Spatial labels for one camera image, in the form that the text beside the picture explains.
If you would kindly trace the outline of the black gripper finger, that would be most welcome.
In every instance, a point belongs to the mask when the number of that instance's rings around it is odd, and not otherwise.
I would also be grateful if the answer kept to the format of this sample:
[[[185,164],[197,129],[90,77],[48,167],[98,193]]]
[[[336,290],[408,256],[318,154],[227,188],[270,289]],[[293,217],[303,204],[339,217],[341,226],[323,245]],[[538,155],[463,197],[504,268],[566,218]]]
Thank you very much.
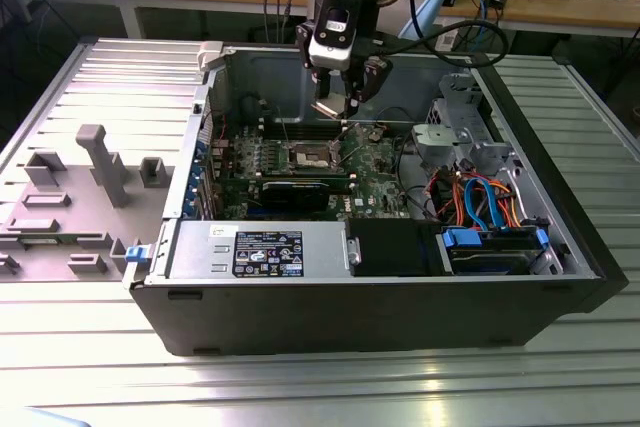
[[[342,73],[345,90],[344,115],[355,115],[362,103],[376,96],[393,69],[385,58],[372,56],[356,62]]]
[[[312,63],[310,45],[313,39],[314,24],[311,21],[303,22],[296,26],[296,45],[300,52],[302,65],[311,71],[312,80],[315,83],[315,97],[328,97],[330,93],[330,74],[324,67],[317,67]]]

